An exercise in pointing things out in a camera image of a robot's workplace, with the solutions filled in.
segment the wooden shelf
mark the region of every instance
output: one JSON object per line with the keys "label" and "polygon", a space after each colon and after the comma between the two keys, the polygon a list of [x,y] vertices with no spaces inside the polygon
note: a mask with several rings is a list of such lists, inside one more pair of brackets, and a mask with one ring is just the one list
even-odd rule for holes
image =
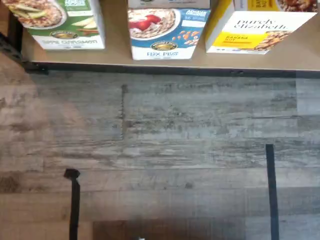
{"label": "wooden shelf", "polygon": [[266,55],[207,54],[202,38],[191,60],[134,61],[127,29],[126,0],[100,2],[106,27],[105,50],[45,51],[24,31],[22,54],[36,63],[320,71],[319,14]]}

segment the bowl of cereal image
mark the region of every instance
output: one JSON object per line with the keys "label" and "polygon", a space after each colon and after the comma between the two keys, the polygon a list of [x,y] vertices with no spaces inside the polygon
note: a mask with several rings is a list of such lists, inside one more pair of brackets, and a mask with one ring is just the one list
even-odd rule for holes
{"label": "bowl of cereal image", "polygon": [[3,2],[28,29],[54,29],[67,20],[65,10],[54,0],[3,0]]}
{"label": "bowl of cereal image", "polygon": [[277,0],[284,12],[317,12],[317,0]]}
{"label": "bowl of cereal image", "polygon": [[128,10],[129,32],[134,40],[147,41],[167,35],[179,26],[180,20],[181,14],[175,9]]}

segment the granola image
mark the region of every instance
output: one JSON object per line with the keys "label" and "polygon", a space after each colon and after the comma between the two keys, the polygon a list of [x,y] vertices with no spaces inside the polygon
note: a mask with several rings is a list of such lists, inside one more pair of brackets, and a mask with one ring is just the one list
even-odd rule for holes
{"label": "granola image", "polygon": [[63,13],[51,0],[3,0],[3,3],[25,27],[52,27],[63,19]]}
{"label": "granola image", "polygon": [[248,51],[268,51],[273,46],[277,45],[281,41],[283,41],[287,36],[289,36],[291,31],[268,31],[266,32],[268,36],[260,42],[255,48],[245,49]]}
{"label": "granola image", "polygon": [[277,0],[285,12],[317,12],[317,0]]}
{"label": "granola image", "polygon": [[176,17],[173,9],[128,9],[130,36],[136,39],[160,36],[173,28]]}

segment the gray wood plank floor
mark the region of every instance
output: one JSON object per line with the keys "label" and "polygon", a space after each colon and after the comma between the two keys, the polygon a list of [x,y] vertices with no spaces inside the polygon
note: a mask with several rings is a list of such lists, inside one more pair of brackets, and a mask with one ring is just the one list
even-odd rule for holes
{"label": "gray wood plank floor", "polygon": [[66,168],[81,171],[83,239],[270,239],[267,143],[281,239],[319,239],[318,80],[12,67],[0,65],[0,239],[68,239]]}

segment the oatmeal box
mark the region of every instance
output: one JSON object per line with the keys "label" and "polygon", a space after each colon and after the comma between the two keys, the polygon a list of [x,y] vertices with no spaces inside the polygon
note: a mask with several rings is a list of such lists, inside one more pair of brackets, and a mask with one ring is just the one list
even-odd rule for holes
{"label": "oatmeal box", "polygon": [[210,0],[128,0],[134,60],[190,59],[210,14]]}
{"label": "oatmeal box", "polygon": [[2,0],[45,50],[104,49],[99,0]]}
{"label": "oatmeal box", "polygon": [[318,12],[317,0],[219,0],[207,53],[266,54]]}

